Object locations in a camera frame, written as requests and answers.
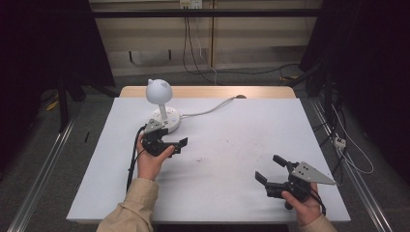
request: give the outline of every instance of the white cable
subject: white cable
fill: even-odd
[[[201,47],[201,42],[200,42],[199,39],[198,39],[198,31],[199,31],[199,20],[198,20],[198,18],[196,18],[196,36],[195,36],[195,38],[196,38],[196,42],[198,43],[198,46],[199,46],[199,56],[202,58],[202,60],[203,60],[206,64],[208,64],[208,63],[206,62],[206,60],[204,59],[204,57],[202,56],[202,47]],[[211,68],[211,70],[213,70],[214,73],[215,73],[214,83],[215,83],[215,85],[218,85],[218,84],[217,84],[217,78],[218,78],[217,71],[216,71],[214,68],[212,68],[212,67],[210,67],[210,68]]]
[[[184,118],[188,118],[188,117],[193,117],[193,116],[198,116],[198,115],[203,115],[203,114],[214,112],[215,110],[221,108],[224,104],[232,102],[232,100],[234,100],[234,99],[236,99],[236,97],[232,97],[230,99],[227,99],[227,100],[223,101],[222,103],[220,103],[219,105],[217,105],[216,107],[214,107],[210,110],[207,110],[205,112],[202,112],[202,113],[183,114],[183,115],[181,115],[181,118],[184,119]]]
[[[332,105],[332,109],[333,109],[333,111],[335,112],[335,114],[336,114],[336,116],[337,116],[337,119],[338,119],[338,122],[340,123],[340,125],[341,125],[341,128],[343,129],[343,131],[346,133],[346,136],[349,138],[349,140],[362,152],[362,154],[365,156],[365,158],[368,160],[368,162],[370,163],[370,165],[371,165],[371,171],[364,171],[364,170],[362,170],[362,169],[360,169],[359,167],[357,167],[357,166],[355,166],[355,164],[353,164],[353,162],[350,160],[350,159],[348,159],[341,151],[340,151],[340,153],[341,153],[341,155],[342,156],[344,156],[344,158],[346,159],[346,162],[347,163],[349,163],[351,166],[353,166],[356,170],[358,170],[359,172],[362,172],[362,173],[364,173],[364,174],[371,174],[371,173],[373,173],[373,171],[374,171],[374,166],[373,166],[373,163],[371,162],[371,160],[368,158],[368,156],[366,155],[366,153],[353,141],[353,139],[349,136],[349,134],[347,133],[347,131],[344,129],[344,125],[341,123],[341,120],[340,120],[340,118],[338,117],[338,114],[337,114],[337,111],[336,111],[336,109],[335,109],[335,107]]]

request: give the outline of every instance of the metal rail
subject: metal rail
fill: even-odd
[[[312,104],[319,120],[324,125],[324,129],[328,136],[331,134],[331,129],[326,122],[326,118],[323,115],[324,108],[319,100],[312,100],[310,99],[310,103]],[[340,149],[337,149],[337,155],[341,158],[342,153]],[[345,155],[352,163],[353,160],[350,158],[350,155],[346,152]],[[373,220],[374,225],[379,232],[393,232],[392,226],[389,224],[387,217],[385,216],[383,209],[380,207],[377,200],[374,198],[373,194],[371,193],[370,189],[368,188],[365,180],[363,179],[361,173],[353,168],[351,165],[343,162],[343,166],[349,175],[350,179],[352,180],[353,185],[355,186],[356,191],[358,192],[360,198],[362,199],[368,214],[370,215],[371,219]]]
[[[66,141],[72,131],[74,120],[80,110],[80,105],[76,106],[78,107],[76,107],[73,111],[72,119],[69,121],[65,129],[62,132],[58,133],[56,141],[54,142],[51,151],[48,153],[42,170],[40,171],[39,175],[36,178],[36,181],[30,188],[27,196],[18,209],[15,218],[13,219],[9,229],[7,230],[8,232],[23,232],[26,229],[31,216],[36,209],[37,203],[42,197],[43,191],[48,183],[54,166],[57,163],[57,160],[60,157],[61,152],[63,151],[64,145],[66,144]]]
[[[58,17],[317,17],[321,15],[336,16],[343,14],[342,10],[335,9],[199,9],[199,10],[95,10],[61,11],[38,10],[39,15]]]

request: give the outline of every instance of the white table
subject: white table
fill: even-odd
[[[225,99],[173,99],[181,114],[208,110]],[[68,220],[99,222],[124,200],[132,144],[156,109],[143,98],[114,101]],[[254,179],[287,181],[287,170],[272,161],[306,161],[331,177],[298,99],[234,100],[210,114],[184,119],[168,141],[188,137],[181,154],[165,161],[157,178],[160,197],[153,223],[287,223],[295,213],[284,200],[266,196]],[[336,186],[319,185],[330,221],[350,217]]]

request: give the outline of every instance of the lamp base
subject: lamp base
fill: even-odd
[[[160,122],[163,124],[165,128],[168,129],[168,133],[171,133],[179,127],[181,124],[181,116],[179,112],[171,107],[166,107],[166,119],[163,119],[161,117],[161,113],[159,109],[154,110],[152,118],[155,119],[156,121]]]

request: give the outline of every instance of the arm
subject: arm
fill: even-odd
[[[98,232],[154,231],[151,217],[159,192],[155,179],[161,171],[162,163],[172,154],[174,147],[170,146],[159,156],[153,157],[144,151],[142,136],[138,137],[136,144],[139,154],[137,178],[132,181],[124,202],[118,204],[117,208],[100,222]]]
[[[317,192],[317,184],[311,183],[311,188]],[[301,232],[337,232],[328,219],[320,212],[320,205],[313,198],[301,203],[287,191],[282,197],[296,210],[299,230]]]

